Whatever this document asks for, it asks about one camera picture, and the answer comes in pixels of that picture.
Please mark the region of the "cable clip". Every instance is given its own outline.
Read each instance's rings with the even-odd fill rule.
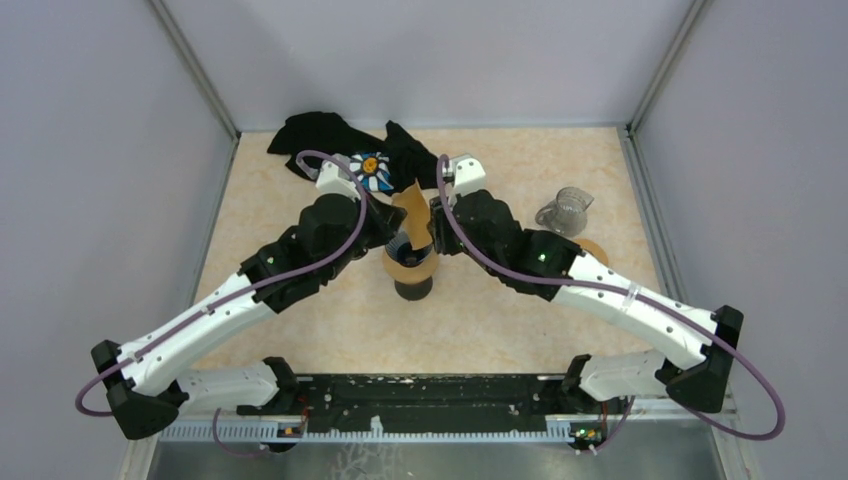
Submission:
[[[630,306],[636,301],[636,295],[639,294],[640,290],[642,290],[641,285],[636,282],[630,282],[630,286],[627,288],[627,296],[624,297],[621,306],[618,308],[622,314],[627,315],[627,311],[630,310]]]
[[[142,359],[142,358],[144,358],[144,357],[139,357],[139,356],[136,354],[136,351],[135,351],[135,350],[133,350],[133,351],[131,351],[131,352],[127,352],[127,358],[129,358],[130,360],[132,360],[132,361],[133,361],[133,363],[139,363],[139,362],[141,361],[141,359]]]
[[[300,167],[300,170],[303,171],[303,173],[312,180],[317,180],[318,175],[321,174],[321,171],[319,169],[312,168],[309,165],[307,165],[306,161],[303,159],[303,157],[300,157],[300,156],[295,157],[294,163],[296,163],[297,166]]]

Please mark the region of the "blue and white flower pattern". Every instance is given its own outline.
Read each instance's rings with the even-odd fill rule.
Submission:
[[[380,152],[361,153],[350,157],[350,169],[371,192],[394,190],[389,182],[389,157]]]

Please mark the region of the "black cloth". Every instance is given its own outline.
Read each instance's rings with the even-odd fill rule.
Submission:
[[[286,167],[295,175],[310,178],[295,163],[295,155],[303,150],[318,150],[333,155],[351,156],[358,153],[381,152],[389,158],[389,183],[393,192],[402,192],[415,180],[422,189],[436,188],[436,156],[395,122],[386,123],[386,140],[368,135],[351,127],[337,113],[307,112],[286,119],[268,153],[291,155]],[[321,160],[307,157],[306,164],[320,168]]]
[[[424,190],[436,188],[438,159],[424,144],[391,120],[386,123],[385,144],[384,153],[389,157],[389,180],[396,192],[406,190],[415,180]]]
[[[385,145],[379,138],[351,127],[337,113],[307,112],[286,119],[285,126],[277,132],[268,146],[268,153],[291,155],[286,167],[295,175],[310,180],[294,161],[295,156],[303,150],[350,156],[357,153],[383,152]],[[321,160],[318,158],[306,157],[304,160],[312,168],[321,168]]]

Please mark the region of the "cardboard tube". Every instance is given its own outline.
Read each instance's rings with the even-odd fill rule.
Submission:
[[[406,190],[392,195],[392,205],[406,210],[406,218],[401,228],[409,235],[413,250],[433,243],[433,237],[427,230],[427,224],[430,223],[430,205],[424,199],[417,181]]]
[[[400,283],[414,285],[421,283],[424,280],[433,276],[436,272],[436,267],[439,266],[439,256],[435,252],[431,252],[424,258],[424,261],[414,267],[404,267],[389,257],[389,254],[383,250],[383,268],[390,277]]]
[[[600,245],[589,240],[588,238],[575,239],[574,243],[580,245],[580,248],[591,253],[593,257],[598,259],[599,262],[609,267],[609,257],[607,256],[607,252],[604,251],[604,249],[601,248]]]

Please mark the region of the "metal frame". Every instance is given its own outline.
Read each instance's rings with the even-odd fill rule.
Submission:
[[[721,413],[715,415],[716,418],[733,421],[734,415],[736,414],[735,405],[732,400],[728,397],[725,402],[725,408]],[[583,422],[596,422],[598,420],[598,415],[596,414],[555,414],[548,415],[547,420],[549,422],[549,428],[551,428],[551,424],[557,423],[560,425],[569,424],[571,422],[583,423]],[[621,414],[611,414],[609,415],[609,420],[617,421],[621,419]],[[627,421],[647,421],[647,422],[658,422],[658,421],[684,421],[684,420],[697,420],[697,418],[689,413],[686,409],[682,408],[679,404],[670,400],[668,398],[639,398],[633,404],[633,409],[631,410],[630,416]],[[239,415],[235,415],[233,413],[222,413],[219,420],[219,435],[223,441],[226,442],[259,442],[259,441],[267,441],[269,443],[280,442],[280,440],[276,437],[277,427],[279,426],[297,426],[301,422],[301,418],[299,416],[292,415],[269,415],[262,417],[242,417]],[[253,432],[232,432],[227,430],[229,426],[242,427],[244,429],[253,428]],[[273,437],[269,437],[269,432],[267,428],[269,426],[273,426]],[[198,442],[212,442],[213,439],[211,437],[210,428],[210,420],[208,415],[188,415],[184,418],[181,417],[180,420],[172,423],[167,429],[165,429],[162,433],[158,435],[160,442],[183,442],[187,439],[191,439],[192,441]],[[322,440],[338,443],[339,441],[345,441],[348,438],[355,438],[357,436],[367,436],[368,434],[359,434],[359,433],[351,433],[351,434],[339,434],[339,433],[331,433],[331,434],[312,434],[314,440]],[[397,435],[397,436],[405,436],[406,440],[400,439],[399,443],[416,443],[414,440],[421,440],[421,443],[428,443],[429,439],[426,438],[428,434],[387,434]],[[521,437],[523,440],[532,441],[530,438],[533,435],[523,435],[518,434],[518,437]],[[546,437],[544,434],[535,435],[537,440],[545,440]],[[433,434],[433,437],[443,437],[444,439],[450,440],[453,438],[463,439],[470,437],[480,437],[482,442],[485,442],[486,439],[492,438],[502,438],[497,434]]]
[[[281,437],[278,431],[296,427],[300,417],[289,416],[267,418],[226,418],[218,421],[217,434],[226,443],[407,443],[407,444],[444,444],[444,443],[573,443],[570,435],[571,423],[557,416],[547,419],[547,430],[539,432],[488,432],[488,433],[388,433],[379,421],[371,421],[371,430],[357,432],[310,433],[308,430],[299,437]],[[162,431],[161,443],[212,443],[214,442],[209,418],[198,420],[179,420]]]
[[[669,45],[656,73],[654,73],[648,89],[642,96],[639,106],[636,107],[636,112],[633,113],[633,119],[627,127],[631,133],[637,133],[639,128],[642,127],[648,113],[650,113],[651,108],[653,108],[654,103],[659,98],[663,88],[665,88],[668,79],[671,78],[674,67],[677,66],[677,63],[683,56],[683,52],[689,46],[692,32],[698,26],[701,19],[704,18],[704,14],[712,3],[713,0],[693,0],[689,6],[689,11],[686,12],[686,16],[683,18],[683,23],[677,29],[677,33],[674,35],[674,39],[671,45]]]
[[[199,93],[203,96],[210,110],[221,123],[221,126],[233,139],[228,171],[223,176],[222,181],[218,186],[219,196],[215,209],[216,214],[210,219],[205,236],[205,250],[196,268],[197,281],[187,295],[186,302],[190,305],[193,303],[197,292],[197,287],[200,281],[200,273],[202,272],[209,244],[211,243],[212,233],[217,219],[217,212],[220,210],[221,202],[223,201],[226,184],[229,179],[230,169],[238,148],[238,139],[241,136],[241,132],[239,132],[236,128],[224,102],[203,70],[194,50],[183,35],[173,15],[165,4],[165,1],[145,0],[145,3],[148,4],[151,12],[159,21],[165,34],[168,36],[174,51],[177,53],[187,72],[194,81]],[[668,232],[663,221],[662,212],[659,207],[659,202],[652,185],[651,175],[648,166],[644,161],[642,150],[639,146],[639,131],[644,125],[644,122],[650,114],[650,111],[655,105],[657,99],[662,94],[669,78],[671,78],[674,68],[683,56],[686,47],[690,43],[692,32],[700,23],[704,13],[708,10],[711,4],[712,0],[693,0],[689,11],[687,12],[672,43],[663,57],[662,62],[654,74],[648,89],[634,112],[633,119],[627,125],[620,125],[617,127],[625,163],[627,164],[628,172],[633,184],[633,190],[636,194],[639,214],[642,218],[645,232],[648,236],[649,248],[652,252],[652,258],[660,280],[661,288],[664,294],[683,302],[688,300],[686,290],[681,280],[674,250],[672,248]],[[736,426],[739,423],[735,403],[733,402],[729,389],[728,398],[726,399],[726,408],[720,417],[728,421],[732,426]],[[657,421],[668,419],[684,420],[690,418],[693,418],[691,414],[668,399],[641,399],[635,404],[632,415],[632,420],[634,421]],[[579,421],[582,420],[582,417],[569,416],[569,418],[563,418],[562,420]],[[147,478],[154,460],[153,456],[156,445],[160,441],[159,437],[159,435],[156,435],[144,440],[129,442],[124,461],[118,475],[119,479],[143,480]],[[740,441],[735,437],[725,435],[716,429],[713,429],[713,437],[716,451],[718,452],[726,478],[760,478],[759,468],[748,442]]]
[[[171,46],[174,47],[174,53],[180,57],[192,81],[197,86],[197,91],[203,96],[215,118],[218,119],[224,130],[230,135],[230,138],[233,141],[238,141],[241,132],[239,132],[235,123],[233,123],[229,110],[227,110],[226,105],[224,105],[223,100],[218,95],[218,91],[203,70],[200,60],[197,59],[197,55],[195,55],[194,50],[189,45],[176,20],[174,20],[171,10],[165,5],[164,0],[145,0],[145,3],[150,7],[150,11],[156,17],[156,20],[159,21],[159,25],[165,31],[165,35],[171,41]]]

